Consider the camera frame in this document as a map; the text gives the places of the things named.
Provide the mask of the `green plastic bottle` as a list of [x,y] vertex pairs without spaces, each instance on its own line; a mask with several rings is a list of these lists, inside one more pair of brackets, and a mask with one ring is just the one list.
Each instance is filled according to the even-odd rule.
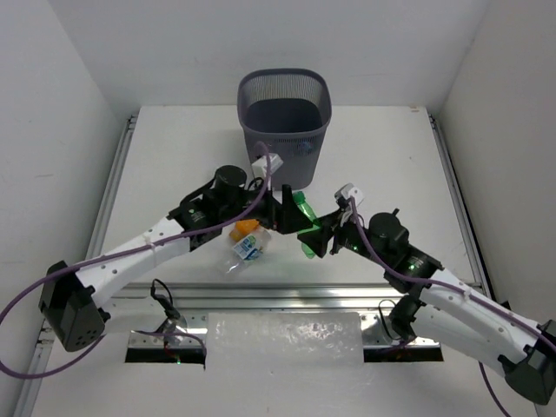
[[[300,236],[306,234],[307,232],[318,229],[320,227],[320,224],[318,223],[318,216],[308,203],[304,193],[302,191],[295,191],[293,193],[293,198],[298,209],[312,222],[311,228],[303,229],[299,231],[297,235]],[[301,243],[301,249],[308,259],[315,258],[315,252],[305,242]]]

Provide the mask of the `orange plastic bottle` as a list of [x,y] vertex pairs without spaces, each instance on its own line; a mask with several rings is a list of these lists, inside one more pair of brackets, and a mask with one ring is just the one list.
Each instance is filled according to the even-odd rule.
[[232,242],[238,242],[259,227],[259,222],[254,219],[241,220],[235,223],[228,236]]

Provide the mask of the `crushed clear bottle white label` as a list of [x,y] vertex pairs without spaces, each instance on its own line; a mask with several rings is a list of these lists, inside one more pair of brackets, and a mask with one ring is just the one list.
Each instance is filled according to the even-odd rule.
[[226,276],[240,274],[265,254],[270,241],[265,228],[255,229],[232,245],[228,256],[219,263],[219,271]]

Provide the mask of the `clear bottle colourful label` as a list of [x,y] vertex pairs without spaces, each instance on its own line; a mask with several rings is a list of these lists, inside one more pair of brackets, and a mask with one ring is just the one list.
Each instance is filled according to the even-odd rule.
[[318,149],[318,140],[314,137],[296,140],[293,144],[292,155],[295,157],[307,157]]

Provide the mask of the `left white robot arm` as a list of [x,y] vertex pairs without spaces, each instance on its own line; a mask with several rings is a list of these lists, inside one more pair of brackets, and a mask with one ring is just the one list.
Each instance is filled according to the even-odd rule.
[[246,182],[243,169],[221,166],[208,183],[141,235],[81,267],[65,261],[51,265],[39,310],[63,348],[76,352],[98,340],[116,320],[107,307],[115,293],[162,263],[212,241],[230,223],[254,219],[281,235],[310,228],[290,186],[282,185],[281,199],[276,200],[266,184],[250,190]]

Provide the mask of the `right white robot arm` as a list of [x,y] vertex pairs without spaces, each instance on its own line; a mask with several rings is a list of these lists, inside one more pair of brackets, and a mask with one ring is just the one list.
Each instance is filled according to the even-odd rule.
[[395,212],[374,215],[367,227],[339,209],[300,235],[318,256],[345,248],[382,266],[403,296],[391,310],[391,329],[404,341],[438,341],[481,362],[523,398],[547,404],[555,391],[555,322],[515,314],[458,279],[413,246]]

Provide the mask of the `grey mesh waste bin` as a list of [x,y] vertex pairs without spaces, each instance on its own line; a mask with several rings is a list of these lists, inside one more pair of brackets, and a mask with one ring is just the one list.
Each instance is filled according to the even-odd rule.
[[[239,83],[236,100],[239,123],[244,134],[248,159],[261,153],[255,148],[264,142],[278,154],[283,165],[273,174],[272,185],[306,188],[314,178],[317,162],[332,118],[332,103],[325,79],[309,69],[259,69]],[[318,149],[310,156],[292,155],[296,140],[314,137]]]

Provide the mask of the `aluminium front rail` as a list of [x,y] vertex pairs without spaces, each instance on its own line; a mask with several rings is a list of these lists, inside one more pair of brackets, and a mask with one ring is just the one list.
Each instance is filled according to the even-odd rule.
[[98,307],[89,289],[49,283],[39,299],[41,314],[67,351],[82,352],[105,334],[126,332],[130,362],[203,362],[212,313],[356,313],[364,352],[381,357],[399,347],[391,320],[404,305],[385,284],[154,281],[130,284]]

